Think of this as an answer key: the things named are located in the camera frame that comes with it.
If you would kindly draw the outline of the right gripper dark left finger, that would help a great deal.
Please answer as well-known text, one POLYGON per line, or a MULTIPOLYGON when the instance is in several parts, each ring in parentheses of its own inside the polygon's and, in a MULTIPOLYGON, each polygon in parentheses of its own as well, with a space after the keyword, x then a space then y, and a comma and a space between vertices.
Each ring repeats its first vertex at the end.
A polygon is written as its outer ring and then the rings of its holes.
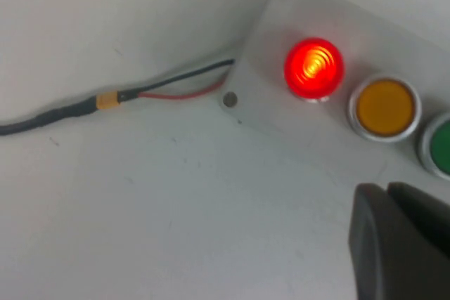
POLYGON ((356 187, 349 227, 358 299, 448 299, 449 258, 383 189, 356 187))

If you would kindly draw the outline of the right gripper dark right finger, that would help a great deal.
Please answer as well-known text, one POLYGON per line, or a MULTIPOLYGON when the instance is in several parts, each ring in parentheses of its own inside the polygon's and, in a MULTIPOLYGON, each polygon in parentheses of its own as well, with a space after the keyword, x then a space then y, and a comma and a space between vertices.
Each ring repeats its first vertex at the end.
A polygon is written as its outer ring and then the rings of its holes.
POLYGON ((402 182, 390 183, 387 194, 420 234, 449 258, 449 205, 402 182))

